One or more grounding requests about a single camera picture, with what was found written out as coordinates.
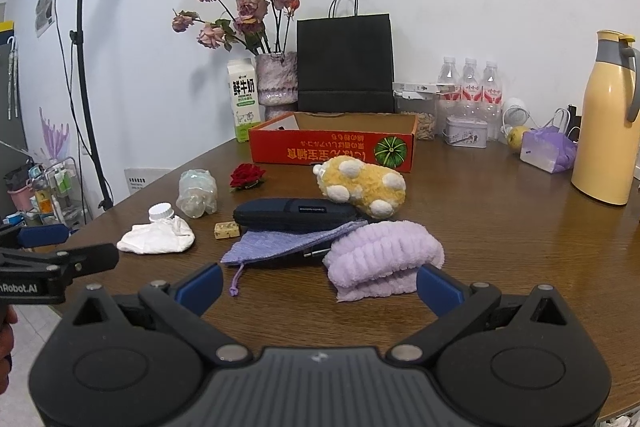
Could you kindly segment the person's left hand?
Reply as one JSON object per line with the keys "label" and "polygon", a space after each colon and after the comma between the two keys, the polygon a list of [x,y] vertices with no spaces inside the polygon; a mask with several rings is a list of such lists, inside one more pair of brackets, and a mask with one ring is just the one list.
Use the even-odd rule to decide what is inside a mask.
{"label": "person's left hand", "polygon": [[14,348],[12,326],[17,323],[17,315],[10,306],[1,306],[0,315],[0,393],[3,395],[9,387],[12,371],[11,353]]}

